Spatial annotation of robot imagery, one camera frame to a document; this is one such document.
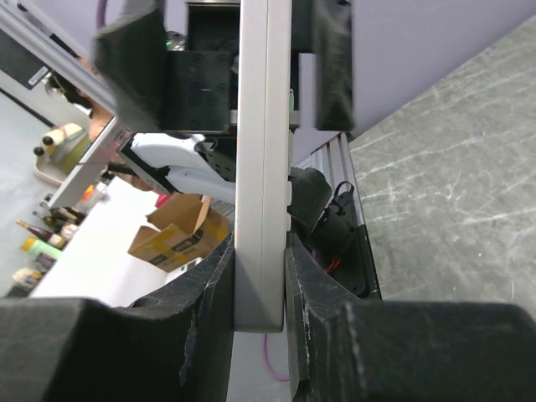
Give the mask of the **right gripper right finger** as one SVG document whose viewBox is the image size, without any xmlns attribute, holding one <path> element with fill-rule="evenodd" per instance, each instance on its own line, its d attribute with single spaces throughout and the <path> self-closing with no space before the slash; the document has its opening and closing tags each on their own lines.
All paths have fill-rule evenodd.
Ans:
<svg viewBox="0 0 536 402">
<path fill-rule="evenodd" d="M 361 300 L 286 247 L 295 401 L 532 401 L 535 323 L 504 303 Z"/>
</svg>

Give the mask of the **plain white remote control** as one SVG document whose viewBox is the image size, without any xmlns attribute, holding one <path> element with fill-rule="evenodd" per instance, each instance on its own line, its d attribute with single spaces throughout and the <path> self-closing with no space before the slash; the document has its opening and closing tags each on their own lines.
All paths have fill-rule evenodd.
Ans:
<svg viewBox="0 0 536 402">
<path fill-rule="evenodd" d="M 281 332 L 289 174 L 290 1 L 240 4 L 234 328 Z"/>
</svg>

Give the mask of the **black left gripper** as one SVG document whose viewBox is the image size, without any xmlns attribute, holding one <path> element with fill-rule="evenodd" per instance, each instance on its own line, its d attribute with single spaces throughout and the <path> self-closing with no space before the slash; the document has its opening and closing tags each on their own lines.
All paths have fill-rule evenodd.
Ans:
<svg viewBox="0 0 536 402">
<path fill-rule="evenodd" d="M 182 51 L 167 53 L 158 1 L 125 1 L 119 17 L 97 30 L 95 66 L 114 96 L 117 118 L 130 131 L 157 131 L 160 122 L 163 131 L 229 130 L 237 105 L 240 3 L 188 1 L 187 7 Z M 350 1 L 292 3 L 295 107 L 299 56 L 313 54 L 319 131 L 350 132 L 355 126 L 352 19 Z"/>
</svg>

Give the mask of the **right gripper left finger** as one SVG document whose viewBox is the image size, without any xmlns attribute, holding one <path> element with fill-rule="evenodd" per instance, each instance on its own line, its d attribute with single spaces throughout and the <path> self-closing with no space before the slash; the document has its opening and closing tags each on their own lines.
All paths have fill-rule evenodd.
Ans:
<svg viewBox="0 0 536 402">
<path fill-rule="evenodd" d="M 4 401 L 223 401 L 233 347 L 234 240 L 128 307 L 1 301 Z"/>
</svg>

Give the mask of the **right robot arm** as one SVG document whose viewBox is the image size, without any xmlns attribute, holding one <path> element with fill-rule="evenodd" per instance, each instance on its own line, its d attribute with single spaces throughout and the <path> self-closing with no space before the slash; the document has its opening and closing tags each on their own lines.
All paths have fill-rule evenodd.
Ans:
<svg viewBox="0 0 536 402">
<path fill-rule="evenodd" d="M 532 401 L 535 322 L 495 303 L 361 299 L 309 250 L 357 266 L 350 193 L 293 169 L 286 322 L 295 401 Z M 129 307 L 2 299 L 4 401 L 223 401 L 234 338 L 235 250 Z"/>
</svg>

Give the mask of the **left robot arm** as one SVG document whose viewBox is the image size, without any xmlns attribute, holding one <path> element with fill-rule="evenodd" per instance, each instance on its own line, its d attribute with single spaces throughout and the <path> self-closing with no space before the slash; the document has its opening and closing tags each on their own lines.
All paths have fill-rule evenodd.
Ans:
<svg viewBox="0 0 536 402">
<path fill-rule="evenodd" d="M 163 193 L 235 199 L 242 2 L 191 1 L 185 36 L 164 26 L 162 1 L 126 1 L 101 25 L 94 57 L 132 132 L 120 154 L 131 172 Z M 352 6 L 348 1 L 290 1 L 288 102 L 299 110 L 301 54 L 316 59 L 319 131 L 351 131 L 353 116 Z"/>
</svg>

